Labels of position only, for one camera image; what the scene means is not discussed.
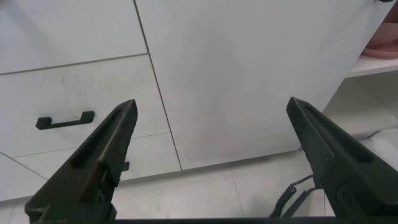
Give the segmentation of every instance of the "pink bowl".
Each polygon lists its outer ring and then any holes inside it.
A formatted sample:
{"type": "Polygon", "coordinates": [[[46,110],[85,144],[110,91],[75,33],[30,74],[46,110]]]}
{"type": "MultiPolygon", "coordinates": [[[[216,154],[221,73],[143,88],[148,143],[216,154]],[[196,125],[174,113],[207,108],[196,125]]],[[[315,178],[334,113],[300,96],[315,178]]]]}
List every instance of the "pink bowl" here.
{"type": "Polygon", "coordinates": [[[379,58],[398,58],[398,23],[383,22],[363,54],[379,58]]]}

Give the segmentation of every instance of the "white tile floor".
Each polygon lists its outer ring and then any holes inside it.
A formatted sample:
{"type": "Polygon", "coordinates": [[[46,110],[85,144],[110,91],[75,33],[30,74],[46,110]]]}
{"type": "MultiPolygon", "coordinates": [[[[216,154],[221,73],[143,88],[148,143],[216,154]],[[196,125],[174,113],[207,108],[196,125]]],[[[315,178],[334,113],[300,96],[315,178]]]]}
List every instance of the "white tile floor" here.
{"type": "MultiPolygon", "coordinates": [[[[287,186],[312,174],[303,151],[186,170],[120,183],[116,218],[266,217],[287,186]]],[[[297,193],[313,187],[310,179],[297,193]]],[[[29,198],[0,202],[0,223],[28,223],[29,198]]]]}

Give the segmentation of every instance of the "white drawer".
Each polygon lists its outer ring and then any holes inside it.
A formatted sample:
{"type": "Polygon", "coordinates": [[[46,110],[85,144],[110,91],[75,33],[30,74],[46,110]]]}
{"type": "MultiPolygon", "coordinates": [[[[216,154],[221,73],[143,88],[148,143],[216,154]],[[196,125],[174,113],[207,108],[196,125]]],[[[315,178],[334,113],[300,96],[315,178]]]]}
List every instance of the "white drawer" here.
{"type": "Polygon", "coordinates": [[[16,157],[78,147],[130,99],[138,107],[133,138],[170,132],[147,55],[0,76],[0,150],[16,157]],[[84,111],[95,112],[92,123],[35,127],[40,117],[59,123],[84,111]]]}
{"type": "MultiPolygon", "coordinates": [[[[63,149],[14,159],[49,179],[75,150],[63,149]]],[[[122,173],[122,180],[180,171],[170,133],[132,139],[126,161],[130,162],[130,168],[122,173]]]]}
{"type": "Polygon", "coordinates": [[[132,0],[12,0],[0,18],[0,73],[147,52],[132,0]]]}

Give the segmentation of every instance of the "coiled cable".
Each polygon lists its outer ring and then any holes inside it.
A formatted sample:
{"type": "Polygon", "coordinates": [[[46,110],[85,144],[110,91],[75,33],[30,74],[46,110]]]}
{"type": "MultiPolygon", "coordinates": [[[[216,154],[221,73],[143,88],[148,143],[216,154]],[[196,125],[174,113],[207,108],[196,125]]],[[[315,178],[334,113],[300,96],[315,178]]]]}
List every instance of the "coiled cable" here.
{"type": "Polygon", "coordinates": [[[307,177],[304,177],[303,179],[301,179],[297,182],[290,184],[287,187],[287,189],[285,190],[285,192],[279,197],[278,202],[275,205],[274,211],[271,213],[271,215],[269,217],[270,218],[280,217],[280,215],[282,214],[282,210],[285,207],[287,201],[289,201],[289,199],[294,195],[294,193],[297,192],[297,189],[294,186],[297,184],[301,184],[302,182],[304,182],[312,177],[313,177],[313,174],[309,175],[307,177]]]}

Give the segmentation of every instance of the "cabinet handle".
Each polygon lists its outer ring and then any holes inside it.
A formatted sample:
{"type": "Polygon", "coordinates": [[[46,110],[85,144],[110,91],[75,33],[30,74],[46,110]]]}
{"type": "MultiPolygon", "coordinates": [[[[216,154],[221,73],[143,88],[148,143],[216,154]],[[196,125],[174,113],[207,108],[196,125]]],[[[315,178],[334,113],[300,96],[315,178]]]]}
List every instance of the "cabinet handle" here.
{"type": "Polygon", "coordinates": [[[61,123],[52,124],[52,119],[50,117],[39,118],[36,122],[36,128],[39,130],[45,130],[50,128],[62,128],[67,126],[74,126],[80,124],[90,124],[94,120],[94,111],[82,112],[81,117],[77,121],[67,121],[61,123]]]}
{"type": "Polygon", "coordinates": [[[129,170],[129,168],[130,168],[130,162],[124,162],[122,172],[129,170]]]}

